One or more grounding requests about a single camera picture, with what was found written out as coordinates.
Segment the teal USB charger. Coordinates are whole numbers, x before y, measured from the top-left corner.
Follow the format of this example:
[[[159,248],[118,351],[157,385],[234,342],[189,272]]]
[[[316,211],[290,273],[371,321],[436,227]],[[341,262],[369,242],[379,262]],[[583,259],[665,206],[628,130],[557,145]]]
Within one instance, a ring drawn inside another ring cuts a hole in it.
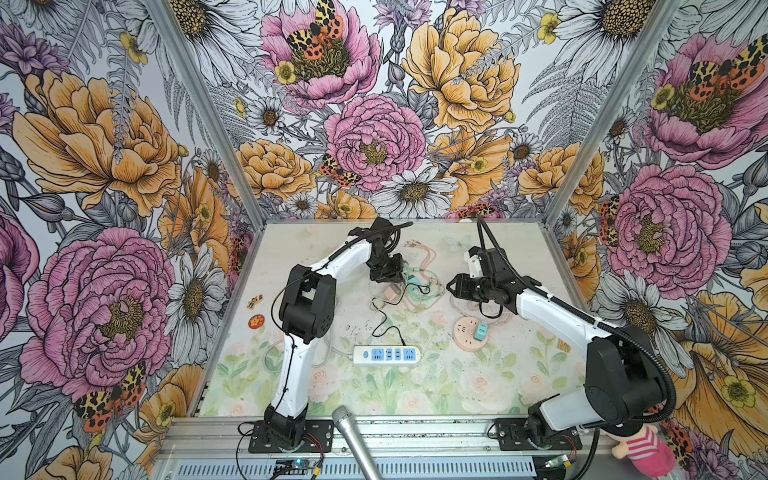
[[[479,324],[474,333],[474,339],[483,342],[486,340],[488,332],[488,326],[486,324]]]

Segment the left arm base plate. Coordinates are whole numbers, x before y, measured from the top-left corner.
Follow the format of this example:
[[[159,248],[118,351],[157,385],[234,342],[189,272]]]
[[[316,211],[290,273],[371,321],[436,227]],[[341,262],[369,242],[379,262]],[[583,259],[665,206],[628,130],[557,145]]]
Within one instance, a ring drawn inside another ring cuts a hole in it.
[[[274,425],[257,421],[249,435],[251,454],[330,453],[335,425],[332,420],[309,419]]]

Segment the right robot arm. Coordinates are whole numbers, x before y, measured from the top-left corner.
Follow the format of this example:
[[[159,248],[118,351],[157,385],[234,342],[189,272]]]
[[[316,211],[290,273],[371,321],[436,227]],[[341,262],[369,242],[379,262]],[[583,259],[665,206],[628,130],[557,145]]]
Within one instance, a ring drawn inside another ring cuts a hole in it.
[[[524,428],[530,443],[542,448],[576,427],[629,436],[671,416],[674,382],[644,331],[615,327],[551,294],[519,275],[501,249],[475,246],[465,259],[467,272],[447,286],[453,297],[495,303],[547,329],[585,359],[582,385],[529,408]]]

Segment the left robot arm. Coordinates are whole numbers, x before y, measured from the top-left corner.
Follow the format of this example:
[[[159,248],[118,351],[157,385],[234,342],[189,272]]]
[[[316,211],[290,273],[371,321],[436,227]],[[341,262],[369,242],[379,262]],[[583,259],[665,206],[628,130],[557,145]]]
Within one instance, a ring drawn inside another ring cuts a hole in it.
[[[326,258],[291,269],[276,297],[284,355],[277,391],[263,417],[270,443],[293,450],[305,435],[311,360],[332,326],[337,286],[361,266],[373,282],[402,283],[404,260],[395,249],[401,231],[411,225],[377,218],[369,227],[352,229]]]

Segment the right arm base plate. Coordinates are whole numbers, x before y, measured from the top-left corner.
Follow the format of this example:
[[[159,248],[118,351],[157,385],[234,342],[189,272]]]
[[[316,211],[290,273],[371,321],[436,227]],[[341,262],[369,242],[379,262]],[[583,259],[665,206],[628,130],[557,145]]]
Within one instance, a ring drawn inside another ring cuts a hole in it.
[[[555,431],[536,418],[495,419],[487,435],[498,442],[502,451],[578,451],[583,446],[575,428]]]

